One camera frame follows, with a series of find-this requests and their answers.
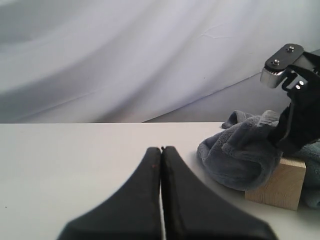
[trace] white tabletop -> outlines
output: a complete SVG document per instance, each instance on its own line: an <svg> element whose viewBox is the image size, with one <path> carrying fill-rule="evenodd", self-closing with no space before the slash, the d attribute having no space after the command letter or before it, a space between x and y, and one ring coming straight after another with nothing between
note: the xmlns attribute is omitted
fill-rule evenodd
<svg viewBox="0 0 320 240"><path fill-rule="evenodd" d="M198 144L221 123L0 124L0 239L53 240L65 224L112 195L147 147L175 146L209 188L267 221L280 240L320 236L320 211L244 199L204 172Z"/></svg>

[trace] white backdrop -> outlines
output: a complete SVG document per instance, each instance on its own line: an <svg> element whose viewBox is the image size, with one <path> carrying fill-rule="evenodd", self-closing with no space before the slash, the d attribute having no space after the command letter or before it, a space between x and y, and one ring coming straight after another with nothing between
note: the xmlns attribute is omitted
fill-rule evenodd
<svg viewBox="0 0 320 240"><path fill-rule="evenodd" d="M318 0L0 0L0 122L158 117L258 74L286 43L320 49L319 9Z"/></svg>

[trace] light wood block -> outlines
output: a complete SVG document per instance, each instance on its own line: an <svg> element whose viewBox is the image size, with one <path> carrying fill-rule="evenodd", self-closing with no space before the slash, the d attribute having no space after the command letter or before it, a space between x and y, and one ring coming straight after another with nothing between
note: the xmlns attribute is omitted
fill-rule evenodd
<svg viewBox="0 0 320 240"><path fill-rule="evenodd" d="M305 163L296 158L281 158L268 182L255 190L245 192L245 199L297 210L306 174Z"/></svg>

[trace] gray cloth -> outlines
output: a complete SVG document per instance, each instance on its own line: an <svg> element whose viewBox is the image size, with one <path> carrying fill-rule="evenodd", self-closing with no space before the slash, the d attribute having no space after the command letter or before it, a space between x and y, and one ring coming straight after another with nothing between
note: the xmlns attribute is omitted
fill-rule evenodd
<svg viewBox="0 0 320 240"><path fill-rule="evenodd" d="M204 140L197 157L207 172L220 184L240 191L263 185L282 155L267 141L277 125L270 121L274 115L266 111L262 116L251 116Z"/></svg>
<svg viewBox="0 0 320 240"><path fill-rule="evenodd" d="M228 129L233 125L244 122L252 114L239 110L234 111L229 119L222 124L222 128ZM304 146L300 151L286 155L304 160L306 172L303 181L301 199L310 207L320 209L320 140Z"/></svg>

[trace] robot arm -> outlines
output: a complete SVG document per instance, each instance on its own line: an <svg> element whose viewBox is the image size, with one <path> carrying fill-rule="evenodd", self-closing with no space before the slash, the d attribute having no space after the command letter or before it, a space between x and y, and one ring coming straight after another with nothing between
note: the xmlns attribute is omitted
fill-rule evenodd
<svg viewBox="0 0 320 240"><path fill-rule="evenodd" d="M265 62L260 81L269 88L283 82L291 99L268 136L275 147L292 154L320 138L320 56L286 44Z"/></svg>

